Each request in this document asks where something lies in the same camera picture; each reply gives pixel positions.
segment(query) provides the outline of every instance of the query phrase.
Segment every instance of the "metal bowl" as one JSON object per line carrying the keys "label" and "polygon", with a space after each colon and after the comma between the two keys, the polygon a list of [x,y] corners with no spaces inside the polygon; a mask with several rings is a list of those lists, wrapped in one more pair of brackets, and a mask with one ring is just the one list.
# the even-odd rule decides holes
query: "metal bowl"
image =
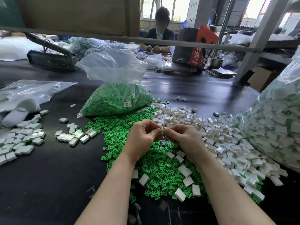
{"label": "metal bowl", "polygon": [[223,58],[221,57],[209,57],[207,65],[209,69],[219,69],[222,66]]}

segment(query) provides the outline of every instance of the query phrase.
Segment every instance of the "white label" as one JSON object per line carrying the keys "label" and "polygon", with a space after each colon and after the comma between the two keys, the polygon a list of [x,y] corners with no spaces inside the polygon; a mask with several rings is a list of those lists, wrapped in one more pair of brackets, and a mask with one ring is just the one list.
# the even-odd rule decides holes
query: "white label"
{"label": "white label", "polygon": [[124,107],[131,107],[131,102],[124,102]]}

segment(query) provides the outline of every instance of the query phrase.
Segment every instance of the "person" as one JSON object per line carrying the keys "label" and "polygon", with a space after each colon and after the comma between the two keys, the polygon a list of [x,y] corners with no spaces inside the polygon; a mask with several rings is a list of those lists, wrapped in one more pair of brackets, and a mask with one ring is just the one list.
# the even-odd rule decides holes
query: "person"
{"label": "person", "polygon": [[[207,150],[195,127],[175,125],[165,129],[164,133],[165,140],[180,146],[200,171],[220,225],[275,224]],[[134,166],[154,141],[162,139],[160,125],[149,119],[135,123],[130,128],[122,152],[75,225],[127,224]]]}
{"label": "person", "polygon": [[[150,39],[162,39],[162,40],[175,40],[174,32],[169,30],[167,27],[170,23],[170,12],[165,7],[160,7],[154,19],[155,28],[148,31],[147,38]],[[154,53],[170,53],[170,46],[156,45],[156,44],[143,44],[141,48],[144,50],[152,51]]]}

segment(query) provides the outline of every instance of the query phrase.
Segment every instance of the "table surface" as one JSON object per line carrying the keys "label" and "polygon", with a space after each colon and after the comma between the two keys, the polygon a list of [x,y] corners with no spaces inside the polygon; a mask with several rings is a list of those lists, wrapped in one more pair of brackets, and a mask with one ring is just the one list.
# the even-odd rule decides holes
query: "table surface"
{"label": "table surface", "polygon": [[[93,186],[97,189],[105,178],[106,162],[100,161],[105,155],[104,139],[99,134],[86,144],[70,148],[59,143],[54,133],[67,130],[58,121],[61,117],[80,127],[91,120],[77,118],[76,114],[101,82],[88,80],[81,70],[52,72],[33,67],[27,61],[0,62],[0,72],[0,86],[20,79],[79,82],[41,105],[42,110],[49,110],[41,119],[45,142],[31,154],[19,156],[0,169],[0,224],[73,224],[90,200],[92,192],[87,193],[88,189]],[[155,98],[169,100],[172,106],[196,107],[197,114],[205,118],[212,117],[214,111],[236,115],[248,108],[258,95],[250,87],[237,85],[233,79],[212,78],[205,73],[146,72],[142,85]],[[187,102],[177,101],[177,96],[187,98]],[[262,187],[265,200],[260,206],[277,224],[299,221],[299,174],[287,170],[289,177],[281,178],[283,186],[276,187],[266,179]],[[143,194],[139,185],[133,193],[141,207],[139,215],[143,225],[217,223],[206,197],[183,203],[169,197],[154,201]],[[136,217],[131,204],[129,213]]]}

